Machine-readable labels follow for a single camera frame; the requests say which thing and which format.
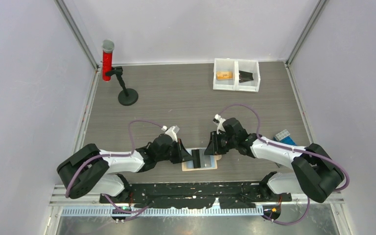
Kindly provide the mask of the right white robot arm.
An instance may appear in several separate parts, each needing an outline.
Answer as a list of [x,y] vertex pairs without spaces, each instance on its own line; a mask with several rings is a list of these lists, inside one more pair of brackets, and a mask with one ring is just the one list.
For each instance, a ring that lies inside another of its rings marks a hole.
[[343,170],[318,144],[308,147],[272,141],[257,133],[248,133],[236,118],[216,115],[217,130],[211,132],[206,155],[224,155],[235,149],[253,159],[264,159],[283,165],[291,173],[271,172],[260,184],[260,195],[266,201],[283,193],[303,193],[309,199],[323,203],[344,181]]

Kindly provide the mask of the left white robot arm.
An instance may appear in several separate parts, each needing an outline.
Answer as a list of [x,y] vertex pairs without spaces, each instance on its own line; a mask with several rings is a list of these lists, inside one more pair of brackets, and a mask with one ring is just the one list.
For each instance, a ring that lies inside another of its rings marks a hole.
[[192,159],[180,139],[160,134],[146,146],[130,152],[109,152],[94,143],[87,144],[59,164],[56,172],[66,187],[67,198],[99,193],[124,203],[131,192],[121,172],[142,173],[153,169],[158,162],[181,164]]

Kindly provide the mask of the gold card in bin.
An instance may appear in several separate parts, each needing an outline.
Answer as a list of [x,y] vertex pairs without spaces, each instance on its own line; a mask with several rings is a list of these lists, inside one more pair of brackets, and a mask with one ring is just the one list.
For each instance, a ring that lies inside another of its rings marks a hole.
[[233,73],[231,71],[217,71],[217,80],[231,80],[233,78]]

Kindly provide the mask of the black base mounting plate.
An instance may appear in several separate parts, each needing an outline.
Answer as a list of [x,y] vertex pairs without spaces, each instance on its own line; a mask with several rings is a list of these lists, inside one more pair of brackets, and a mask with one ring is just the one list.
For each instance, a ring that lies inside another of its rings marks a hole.
[[218,201],[223,209],[251,209],[256,203],[290,202],[289,193],[275,194],[258,182],[137,183],[119,195],[100,196],[100,203],[134,204],[136,208],[203,209]]

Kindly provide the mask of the colourful toy brick assembly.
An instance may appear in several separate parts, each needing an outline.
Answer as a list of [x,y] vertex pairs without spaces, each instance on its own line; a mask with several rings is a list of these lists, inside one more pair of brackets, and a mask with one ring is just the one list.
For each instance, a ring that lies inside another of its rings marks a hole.
[[290,137],[290,133],[287,129],[284,129],[284,130],[280,131],[279,133],[277,133],[273,137],[273,140],[277,141],[277,142],[284,143],[284,144],[296,146],[296,143]]

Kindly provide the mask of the white two-compartment bin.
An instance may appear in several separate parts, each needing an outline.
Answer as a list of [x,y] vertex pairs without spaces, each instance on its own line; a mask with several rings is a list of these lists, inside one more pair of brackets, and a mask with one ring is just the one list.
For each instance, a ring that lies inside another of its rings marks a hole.
[[[231,80],[217,80],[217,71],[231,71]],[[254,81],[239,83],[239,71],[252,72]],[[222,91],[241,91],[257,93],[260,88],[261,76],[259,62],[256,60],[215,58],[213,65],[212,88]]]

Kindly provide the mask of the black stand with round base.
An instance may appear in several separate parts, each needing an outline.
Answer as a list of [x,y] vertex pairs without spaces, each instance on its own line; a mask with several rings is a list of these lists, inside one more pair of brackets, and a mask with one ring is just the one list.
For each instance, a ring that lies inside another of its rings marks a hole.
[[122,67],[115,67],[112,68],[110,71],[104,73],[107,77],[111,77],[113,75],[116,76],[119,85],[122,87],[122,91],[118,94],[118,101],[123,106],[130,106],[135,104],[138,101],[139,95],[138,92],[131,88],[126,88],[125,82],[122,78],[123,76],[123,68]]

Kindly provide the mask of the red cylinder with grey cap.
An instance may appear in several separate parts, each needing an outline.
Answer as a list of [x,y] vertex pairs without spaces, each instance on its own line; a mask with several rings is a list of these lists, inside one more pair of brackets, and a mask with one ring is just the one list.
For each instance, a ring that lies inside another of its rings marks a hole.
[[112,40],[106,39],[102,42],[102,79],[110,81],[111,78],[106,75],[107,72],[112,70],[112,57],[115,44]]

